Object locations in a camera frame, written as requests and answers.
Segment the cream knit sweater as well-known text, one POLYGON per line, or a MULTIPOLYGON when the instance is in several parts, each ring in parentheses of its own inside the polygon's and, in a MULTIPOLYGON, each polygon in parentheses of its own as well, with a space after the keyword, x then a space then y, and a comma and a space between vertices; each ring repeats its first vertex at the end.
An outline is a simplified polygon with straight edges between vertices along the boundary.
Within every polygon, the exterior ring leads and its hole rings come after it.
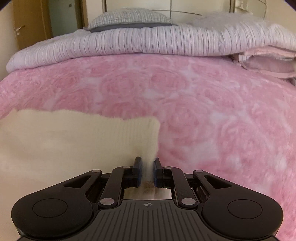
POLYGON ((70 110, 12 110, 1 119, 1 240, 16 240, 11 208, 21 197, 93 169, 109 172, 142 158, 152 180, 160 123, 70 110))

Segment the pink rose blanket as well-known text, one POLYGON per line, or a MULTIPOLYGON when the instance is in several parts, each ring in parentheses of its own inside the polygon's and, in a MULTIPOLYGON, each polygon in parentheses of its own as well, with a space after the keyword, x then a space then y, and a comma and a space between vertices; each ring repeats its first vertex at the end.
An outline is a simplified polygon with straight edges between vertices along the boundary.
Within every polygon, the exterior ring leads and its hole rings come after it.
POLYGON ((162 165, 203 169, 264 193, 284 210, 280 240, 295 240, 295 87, 225 58, 131 54, 17 70, 1 81, 12 110, 155 117, 162 165))

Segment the lilac striped quilt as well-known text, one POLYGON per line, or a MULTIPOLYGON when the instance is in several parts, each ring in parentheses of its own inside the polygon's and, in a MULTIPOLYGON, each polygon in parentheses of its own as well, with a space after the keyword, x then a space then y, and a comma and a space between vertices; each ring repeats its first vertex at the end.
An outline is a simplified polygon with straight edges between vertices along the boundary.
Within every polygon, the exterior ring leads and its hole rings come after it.
POLYGON ((14 54, 7 72, 36 68, 65 60, 117 54, 226 56, 275 47, 295 52, 295 33, 247 14, 217 12, 178 24, 153 28, 114 28, 74 33, 38 42, 14 54))

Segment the grey checked pillow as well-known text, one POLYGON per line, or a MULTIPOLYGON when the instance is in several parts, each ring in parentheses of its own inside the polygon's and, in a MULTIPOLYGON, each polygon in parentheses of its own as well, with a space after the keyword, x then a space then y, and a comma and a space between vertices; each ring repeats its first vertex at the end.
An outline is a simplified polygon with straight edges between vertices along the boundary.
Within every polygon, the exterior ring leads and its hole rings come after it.
POLYGON ((121 28, 139 29, 172 25, 172 20, 161 13, 144 8, 124 8, 99 15, 84 29, 94 33, 121 28))

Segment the pink folded blanket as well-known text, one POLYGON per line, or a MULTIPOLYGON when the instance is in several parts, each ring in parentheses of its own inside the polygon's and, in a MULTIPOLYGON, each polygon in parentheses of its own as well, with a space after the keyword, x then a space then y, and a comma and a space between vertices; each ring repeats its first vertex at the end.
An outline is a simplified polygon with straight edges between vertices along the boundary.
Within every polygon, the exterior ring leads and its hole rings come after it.
POLYGON ((295 51, 265 46, 233 54, 232 59, 244 69, 281 79, 295 77, 295 51))

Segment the cream wardrobe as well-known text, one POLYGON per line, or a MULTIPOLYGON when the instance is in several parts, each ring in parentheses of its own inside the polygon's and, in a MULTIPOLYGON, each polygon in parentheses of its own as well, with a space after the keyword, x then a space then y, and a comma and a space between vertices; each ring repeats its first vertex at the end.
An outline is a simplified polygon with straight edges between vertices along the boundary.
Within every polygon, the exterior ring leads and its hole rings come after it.
POLYGON ((177 23, 185 23, 211 12, 243 13, 264 18, 267 11, 266 1, 232 0, 118 0, 103 1, 103 11, 122 8, 145 8, 157 11, 177 23))

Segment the wooden door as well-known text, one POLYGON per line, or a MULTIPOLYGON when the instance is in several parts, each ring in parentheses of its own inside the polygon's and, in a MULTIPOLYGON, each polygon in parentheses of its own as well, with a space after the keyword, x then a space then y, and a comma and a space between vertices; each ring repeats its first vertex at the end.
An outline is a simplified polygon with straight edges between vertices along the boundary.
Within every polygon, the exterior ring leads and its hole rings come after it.
POLYGON ((20 50, 53 37, 48 1, 13 0, 12 4, 14 32, 20 50))

